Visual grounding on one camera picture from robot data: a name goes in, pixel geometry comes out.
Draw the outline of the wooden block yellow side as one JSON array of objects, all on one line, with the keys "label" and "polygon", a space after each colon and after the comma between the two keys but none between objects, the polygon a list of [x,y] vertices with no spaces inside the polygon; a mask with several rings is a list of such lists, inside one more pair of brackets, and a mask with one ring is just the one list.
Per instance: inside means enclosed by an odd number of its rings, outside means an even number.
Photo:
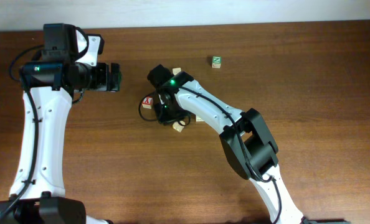
[{"label": "wooden block yellow side", "polygon": [[181,133],[182,130],[185,128],[185,122],[184,121],[176,121],[173,123],[172,127],[175,131]]}]

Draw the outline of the wooden block green side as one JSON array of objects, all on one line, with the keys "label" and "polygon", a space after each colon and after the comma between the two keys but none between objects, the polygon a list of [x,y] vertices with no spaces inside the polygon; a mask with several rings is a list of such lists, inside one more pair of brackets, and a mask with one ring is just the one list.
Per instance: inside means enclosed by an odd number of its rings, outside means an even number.
[{"label": "wooden block green side", "polygon": [[203,119],[201,119],[199,116],[196,116],[196,121],[197,121],[197,122],[204,122],[204,120],[203,120]]}]

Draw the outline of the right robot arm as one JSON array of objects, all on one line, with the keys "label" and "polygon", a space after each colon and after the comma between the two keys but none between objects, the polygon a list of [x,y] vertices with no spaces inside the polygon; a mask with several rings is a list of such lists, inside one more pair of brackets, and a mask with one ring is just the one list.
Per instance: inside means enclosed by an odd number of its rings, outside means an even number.
[{"label": "right robot arm", "polygon": [[271,223],[313,223],[297,208],[285,187],[277,143],[257,110],[242,111],[229,106],[184,71],[173,74],[158,65],[147,79],[159,99],[154,104],[155,120],[183,128],[194,114],[215,130],[227,162],[241,178],[255,186]]}]

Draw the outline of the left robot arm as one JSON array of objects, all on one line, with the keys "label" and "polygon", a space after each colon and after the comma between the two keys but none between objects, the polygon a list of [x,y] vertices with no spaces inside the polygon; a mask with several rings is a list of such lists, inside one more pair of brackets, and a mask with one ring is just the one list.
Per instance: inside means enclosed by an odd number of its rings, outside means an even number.
[{"label": "left robot arm", "polygon": [[67,118],[85,91],[117,92],[117,63],[97,60],[99,34],[70,24],[46,24],[44,43],[18,71],[25,109],[21,156],[0,223],[96,223],[85,205],[65,195],[63,151]]}]

